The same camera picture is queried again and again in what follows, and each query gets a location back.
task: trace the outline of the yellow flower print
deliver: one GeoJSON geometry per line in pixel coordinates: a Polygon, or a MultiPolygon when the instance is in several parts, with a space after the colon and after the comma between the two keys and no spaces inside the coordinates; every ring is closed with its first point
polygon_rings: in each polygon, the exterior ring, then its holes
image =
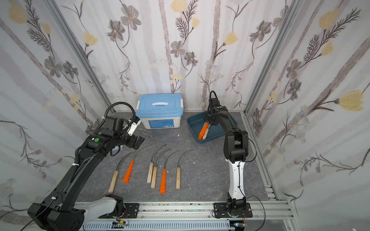
{"type": "Polygon", "coordinates": [[[93,46],[98,42],[98,38],[94,37],[92,34],[85,32],[84,33],[84,41],[87,45],[93,46]]]}
{"type": "Polygon", "coordinates": [[[79,94],[73,94],[72,97],[71,97],[71,103],[76,103],[80,99],[81,99],[81,95],[79,95],[79,94]]]}
{"type": "Polygon", "coordinates": [[[196,17],[194,17],[192,20],[191,20],[191,26],[192,27],[197,27],[197,26],[199,26],[199,23],[200,23],[201,21],[199,20],[199,19],[197,19],[196,17]]]}
{"type": "Polygon", "coordinates": [[[335,100],[336,104],[339,104],[343,109],[348,111],[361,111],[363,109],[362,101],[363,94],[360,90],[351,91],[344,94],[339,99],[335,100]]]}
{"type": "Polygon", "coordinates": [[[328,42],[326,46],[324,47],[323,51],[321,52],[322,55],[329,55],[334,50],[333,44],[331,42],[328,42]]]}
{"type": "Polygon", "coordinates": [[[9,18],[16,23],[22,24],[27,22],[27,14],[24,9],[15,1],[10,2],[9,18]]]}
{"type": "Polygon", "coordinates": [[[234,34],[234,32],[230,32],[226,35],[224,43],[225,45],[231,45],[235,43],[237,40],[238,40],[238,37],[236,36],[236,34],[234,34]]]}
{"type": "Polygon", "coordinates": [[[171,4],[171,8],[175,12],[183,12],[186,9],[186,0],[174,0],[171,4]]]}
{"type": "Polygon", "coordinates": [[[47,23],[40,23],[42,29],[45,31],[46,34],[51,33],[50,25],[47,23]]]}
{"type": "Polygon", "coordinates": [[[339,16],[339,8],[336,8],[333,11],[329,11],[328,13],[321,16],[319,21],[319,27],[323,30],[329,29],[329,27],[332,26],[332,24],[337,20],[339,16]]]}

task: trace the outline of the curved metal blade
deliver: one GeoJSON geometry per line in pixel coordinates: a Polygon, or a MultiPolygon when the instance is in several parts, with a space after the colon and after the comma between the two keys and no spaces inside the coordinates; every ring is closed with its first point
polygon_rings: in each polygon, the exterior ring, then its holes
{"type": "Polygon", "coordinates": [[[167,156],[166,160],[164,161],[164,165],[163,165],[163,169],[166,168],[166,164],[167,164],[167,161],[168,159],[170,158],[170,156],[172,156],[173,154],[175,154],[176,152],[179,152],[180,150],[177,150],[177,151],[174,151],[173,153],[171,153],[170,155],[167,156]]]}
{"type": "Polygon", "coordinates": [[[158,162],[159,162],[159,159],[161,158],[161,156],[163,156],[164,153],[166,153],[167,151],[170,151],[171,149],[166,149],[164,150],[161,154],[159,154],[158,158],[157,158],[157,163],[154,164],[154,166],[156,167],[158,165],[158,162]]]}
{"type": "Polygon", "coordinates": [[[123,157],[122,157],[122,159],[119,161],[119,163],[118,163],[118,165],[117,165],[117,168],[116,168],[116,171],[118,171],[118,169],[120,168],[120,166],[121,166],[121,164],[122,164],[122,162],[129,156],[129,155],[131,155],[132,153],[135,153],[136,151],[133,151],[133,152],[130,152],[130,153],[127,153],[126,155],[124,155],[123,157]]]}
{"type": "Polygon", "coordinates": [[[155,157],[155,155],[157,154],[157,152],[161,149],[161,148],[163,148],[164,146],[166,146],[166,145],[162,145],[162,146],[160,146],[159,148],[157,148],[157,150],[155,150],[155,152],[153,153],[153,155],[152,155],[152,160],[150,161],[150,162],[154,162],[154,157],[155,157]]]}
{"type": "Polygon", "coordinates": [[[187,150],[187,151],[185,151],[185,152],[180,156],[180,159],[179,159],[179,161],[178,161],[178,163],[177,163],[177,167],[178,167],[178,168],[180,168],[181,161],[182,161],[182,159],[184,158],[184,156],[185,156],[186,154],[188,154],[189,152],[191,152],[192,150],[193,150],[193,149],[187,150]]]}
{"type": "Polygon", "coordinates": [[[138,152],[137,152],[137,153],[135,153],[135,155],[134,155],[134,157],[133,157],[133,159],[132,159],[132,160],[135,160],[136,156],[139,154],[139,152],[140,152],[141,150],[143,150],[144,148],[146,148],[146,147],[148,147],[148,146],[151,146],[151,145],[144,146],[142,149],[138,150],[138,152]]]}

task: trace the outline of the marble pattern surface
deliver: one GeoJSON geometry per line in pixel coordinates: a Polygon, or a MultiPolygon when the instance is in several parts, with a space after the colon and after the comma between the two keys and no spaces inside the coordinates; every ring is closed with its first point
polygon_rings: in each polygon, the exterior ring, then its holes
{"type": "MultiPolygon", "coordinates": [[[[198,112],[185,112],[181,118],[181,126],[173,129],[149,130],[151,139],[136,130],[135,135],[145,138],[142,147],[154,144],[141,151],[134,162],[128,183],[123,183],[123,177],[132,160],[131,156],[122,163],[114,190],[114,194],[122,196],[125,201],[218,201],[226,200],[229,190],[229,166],[223,155],[224,137],[199,144],[194,140],[187,125],[187,118],[198,112]],[[161,185],[163,164],[169,152],[164,154],[158,163],[157,182],[155,189],[147,183],[148,169],[153,150],[159,145],[167,144],[171,151],[180,150],[170,157],[166,166],[166,193],[159,193],[161,185]],[[181,162],[181,188],[176,186],[177,161],[181,153],[193,149],[181,162]]],[[[243,128],[242,118],[239,113],[231,113],[238,126],[243,128]]],[[[117,116],[129,118],[131,113],[117,113],[117,116]]],[[[249,144],[251,160],[253,152],[249,144]]],[[[108,193],[114,170],[119,160],[128,152],[124,148],[116,156],[107,156],[94,170],[89,180],[82,189],[77,201],[98,200],[108,193]]],[[[255,161],[245,163],[244,190],[246,196],[255,195],[260,200],[268,200],[265,187],[255,161]]]]}

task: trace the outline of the floral wallpaper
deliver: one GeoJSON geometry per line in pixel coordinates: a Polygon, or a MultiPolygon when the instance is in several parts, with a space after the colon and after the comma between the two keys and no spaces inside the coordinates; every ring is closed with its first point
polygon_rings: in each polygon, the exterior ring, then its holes
{"type": "Polygon", "coordinates": [[[291,0],[56,0],[112,102],[181,93],[244,110],[291,0]]]}
{"type": "Polygon", "coordinates": [[[106,106],[42,1],[0,5],[0,227],[19,230],[106,106]]]}
{"type": "Polygon", "coordinates": [[[303,231],[370,227],[369,10],[304,1],[247,115],[303,231]]]}

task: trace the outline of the dark blue plastic basin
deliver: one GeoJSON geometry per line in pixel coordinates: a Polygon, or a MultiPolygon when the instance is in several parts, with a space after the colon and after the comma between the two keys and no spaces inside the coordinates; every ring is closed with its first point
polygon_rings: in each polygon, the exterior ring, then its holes
{"type": "MultiPolygon", "coordinates": [[[[209,127],[208,135],[207,135],[207,138],[205,140],[198,139],[199,132],[201,132],[201,130],[203,128],[203,125],[205,123],[205,121],[203,120],[205,115],[206,115],[206,112],[201,112],[199,114],[196,114],[194,116],[190,116],[188,118],[188,126],[189,126],[189,129],[190,129],[190,132],[191,132],[191,134],[193,134],[195,140],[198,143],[206,143],[208,141],[217,139],[217,138],[225,135],[225,132],[223,132],[223,129],[222,129],[221,125],[218,124],[217,126],[212,125],[211,127],[209,127]]],[[[232,116],[230,116],[230,117],[234,121],[234,123],[236,125],[238,125],[237,122],[234,120],[234,118],[232,116]]]]}

